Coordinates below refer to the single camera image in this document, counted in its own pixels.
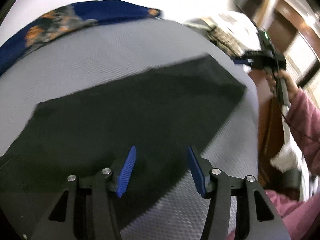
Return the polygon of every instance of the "person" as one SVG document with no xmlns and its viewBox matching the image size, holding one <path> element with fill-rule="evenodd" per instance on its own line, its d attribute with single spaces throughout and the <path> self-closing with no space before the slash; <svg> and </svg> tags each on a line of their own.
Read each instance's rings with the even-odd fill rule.
<svg viewBox="0 0 320 240">
<path fill-rule="evenodd" d="M 287 71 L 280 70 L 275 74 L 284 78 L 287 84 L 291 108 L 287 114 L 290 132 L 302 151 L 313 175 L 320 175 L 320 110 L 313 104 L 307 94 L 298 88 Z M 276 89 L 272 75 L 266 75 L 271 92 Z M 267 195 L 282 217 L 292 240 L 320 238 L 320 192 L 307 202 L 297 202 L 267 190 Z"/>
</svg>

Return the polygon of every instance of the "pink sweater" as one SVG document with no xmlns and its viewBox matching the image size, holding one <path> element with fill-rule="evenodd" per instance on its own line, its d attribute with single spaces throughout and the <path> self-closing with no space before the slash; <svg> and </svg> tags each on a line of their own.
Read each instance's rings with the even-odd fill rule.
<svg viewBox="0 0 320 240">
<path fill-rule="evenodd" d="M 311 138 L 320 139 L 320 110 L 301 89 L 292 102 L 287 119 L 299 131 Z M 290 131 L 305 156 L 310 172 L 320 175 L 320 143 L 303 136 L 294 128 L 290 127 Z M 307 202 L 293 201 L 273 190 L 267 190 L 266 193 L 282 217 L 292 240 L 302 239 L 310 231 L 311 226 L 320 226 L 319 219 L 316 220 L 320 214 L 320 193 Z M 228 240 L 233 237 L 234 232 L 228 236 Z"/>
</svg>

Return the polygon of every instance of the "person's arm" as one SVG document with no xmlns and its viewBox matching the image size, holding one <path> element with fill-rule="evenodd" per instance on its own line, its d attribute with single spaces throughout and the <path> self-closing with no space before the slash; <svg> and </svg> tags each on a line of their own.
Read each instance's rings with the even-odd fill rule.
<svg viewBox="0 0 320 240">
<path fill-rule="evenodd" d="M 291 134 L 305 156 L 310 172 L 314 175 L 320 175 L 320 111 L 302 89 L 297 87 L 289 73 L 281 70 L 279 78 L 285 79 L 291 102 L 291 108 L 287 115 Z M 266 79 L 271 92 L 273 92 L 276 81 L 271 75 L 267 75 Z"/>
</svg>

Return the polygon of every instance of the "pink sleeve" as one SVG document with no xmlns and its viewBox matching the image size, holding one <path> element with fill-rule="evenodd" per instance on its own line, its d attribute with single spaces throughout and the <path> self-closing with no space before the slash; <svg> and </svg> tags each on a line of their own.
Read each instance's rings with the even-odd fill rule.
<svg viewBox="0 0 320 240">
<path fill-rule="evenodd" d="M 294 98 L 287 119 L 297 130 L 318 140 L 316 142 L 309 139 L 289 124 L 292 136 L 301 149 L 310 172 L 320 175 L 320 110 L 302 89 Z"/>
</svg>

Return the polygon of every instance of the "textured gray mat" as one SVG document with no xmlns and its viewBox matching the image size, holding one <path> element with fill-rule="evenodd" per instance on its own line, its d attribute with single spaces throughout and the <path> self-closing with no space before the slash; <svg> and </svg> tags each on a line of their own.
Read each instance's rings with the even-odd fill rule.
<svg viewBox="0 0 320 240">
<path fill-rule="evenodd" d="M 80 30 L 12 66 L 0 77 L 0 156 L 23 130 L 37 103 L 205 52 L 248 90 L 204 157 L 231 176 L 257 176 L 258 99 L 254 83 L 197 33 L 176 22 L 155 19 Z M 196 193 L 188 172 L 121 234 L 124 239 L 200 239 L 208 206 L 209 201 Z M 235 225 L 235 207 L 233 200 L 229 230 Z"/>
</svg>

